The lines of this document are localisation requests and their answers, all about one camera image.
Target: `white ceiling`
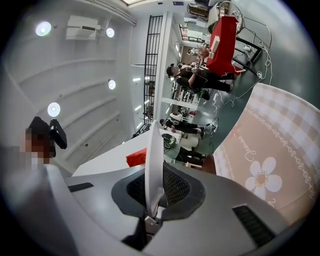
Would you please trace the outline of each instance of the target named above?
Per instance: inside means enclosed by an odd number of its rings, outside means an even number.
[[[131,72],[126,72],[130,69],[126,60],[130,58],[132,26],[112,16],[109,27],[115,31],[113,38],[101,31],[95,40],[66,40],[70,15],[96,19],[102,26],[111,16],[77,1],[55,1],[25,16],[2,59],[14,83],[44,121],[51,119],[48,105],[60,104],[57,119],[67,135],[68,147],[62,150],[56,146],[56,160],[75,170],[132,137],[135,106],[130,93]],[[41,21],[52,25],[47,36],[35,34]],[[108,88],[110,79],[116,81],[114,90]]]

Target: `black railing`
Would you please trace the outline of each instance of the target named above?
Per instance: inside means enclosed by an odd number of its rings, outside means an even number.
[[[151,126],[154,120],[156,72],[162,19],[163,16],[150,16],[146,38],[143,86],[143,114],[146,126]]]

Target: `gray floor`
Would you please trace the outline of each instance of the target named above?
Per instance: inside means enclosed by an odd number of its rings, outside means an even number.
[[[272,62],[271,86],[295,94],[319,109],[320,79],[317,75],[320,70],[319,56],[306,30],[295,15],[275,0],[234,0],[232,2],[238,6],[245,17],[266,24],[271,31],[272,42],[268,50]],[[245,25],[255,31],[262,40],[269,43],[269,32],[266,27],[247,19],[245,19]],[[253,40],[253,35],[245,29],[239,36],[250,42]],[[254,43],[258,44],[259,41],[256,38]],[[241,48],[243,45],[237,43],[236,47]],[[257,71],[262,71],[263,76],[266,72],[266,60],[267,54],[263,52],[254,64]],[[270,78],[271,72],[269,70],[262,83],[269,84]],[[233,100],[235,97],[242,95],[257,81],[257,76],[246,71],[240,77],[237,77],[231,93],[222,92],[222,100],[225,103],[229,99]],[[217,113],[219,118],[218,129],[210,138],[210,128],[207,127],[206,135],[199,143],[196,151],[209,154],[221,144],[244,110],[251,91],[237,99],[234,107],[232,107],[231,102],[222,105],[220,97],[217,98],[217,105],[220,106]],[[193,123],[208,124],[212,122],[215,117],[215,107],[212,105],[214,93],[215,91],[211,92],[210,101],[205,104],[204,101],[200,102],[200,108]]]

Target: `table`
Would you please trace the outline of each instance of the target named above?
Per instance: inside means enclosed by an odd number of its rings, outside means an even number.
[[[247,40],[237,37],[237,22],[237,19],[233,16],[223,16],[218,20],[217,24],[213,28],[210,48],[216,36],[219,37],[219,45],[214,53],[214,57],[207,59],[206,67],[219,76],[223,76],[226,73],[233,73],[239,76],[246,70],[249,70],[254,74],[257,73],[256,69],[253,67],[253,63],[258,58],[262,49]],[[255,48],[256,52],[254,55],[251,58],[248,58],[244,51],[235,48],[236,40]],[[243,63],[238,59],[233,58],[235,49],[244,53],[247,58],[247,63]],[[245,69],[232,65],[232,60],[241,64]]]

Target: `white flower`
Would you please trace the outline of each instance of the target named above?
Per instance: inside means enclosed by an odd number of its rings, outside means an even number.
[[[254,194],[261,199],[266,199],[266,189],[277,192],[282,187],[282,179],[279,175],[271,174],[276,167],[276,159],[268,157],[264,160],[262,167],[258,161],[252,162],[250,172],[253,177],[245,181],[245,188],[253,190]]]

